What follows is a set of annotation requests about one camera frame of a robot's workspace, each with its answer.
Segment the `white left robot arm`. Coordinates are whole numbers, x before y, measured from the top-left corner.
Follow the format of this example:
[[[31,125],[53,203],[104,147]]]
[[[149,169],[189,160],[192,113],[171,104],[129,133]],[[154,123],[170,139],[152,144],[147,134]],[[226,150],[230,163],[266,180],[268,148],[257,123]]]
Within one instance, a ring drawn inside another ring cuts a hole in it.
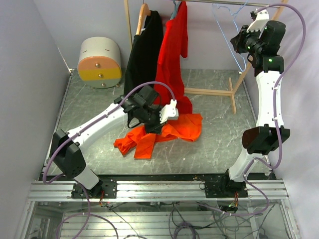
[[[177,100],[172,97],[168,104],[155,107],[154,101],[158,96],[158,92],[150,84],[143,83],[127,95],[116,98],[103,112],[86,123],[67,132],[57,130],[52,137],[43,182],[50,183],[46,177],[49,167],[55,163],[64,176],[78,183],[82,189],[78,196],[87,194],[96,198],[104,194],[103,181],[86,164],[84,150],[113,128],[129,124],[132,119],[144,124],[146,133],[161,134],[167,121],[178,116]]]

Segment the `orange t shirt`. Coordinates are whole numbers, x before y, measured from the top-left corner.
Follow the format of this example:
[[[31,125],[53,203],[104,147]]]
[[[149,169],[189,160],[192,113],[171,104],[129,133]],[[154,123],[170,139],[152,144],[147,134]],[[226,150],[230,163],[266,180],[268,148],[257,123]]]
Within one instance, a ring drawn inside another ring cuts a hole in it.
[[[170,120],[162,128],[160,134],[146,133],[144,126],[138,126],[116,139],[113,146],[125,156],[135,149],[134,159],[151,159],[155,144],[158,142],[182,139],[188,142],[198,140],[202,132],[201,114],[181,114],[177,120]]]

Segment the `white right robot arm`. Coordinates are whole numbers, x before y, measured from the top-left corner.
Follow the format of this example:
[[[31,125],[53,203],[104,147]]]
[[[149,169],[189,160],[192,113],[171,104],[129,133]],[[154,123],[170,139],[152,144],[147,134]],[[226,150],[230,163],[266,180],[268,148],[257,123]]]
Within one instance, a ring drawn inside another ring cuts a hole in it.
[[[220,193],[231,197],[244,188],[253,165],[263,156],[275,151],[290,137],[281,116],[280,81],[284,59],[278,55],[286,26],[276,20],[254,20],[242,26],[230,42],[235,52],[248,53],[247,60],[254,68],[259,91],[259,111],[256,127],[244,131],[242,151],[236,162],[226,171]]]

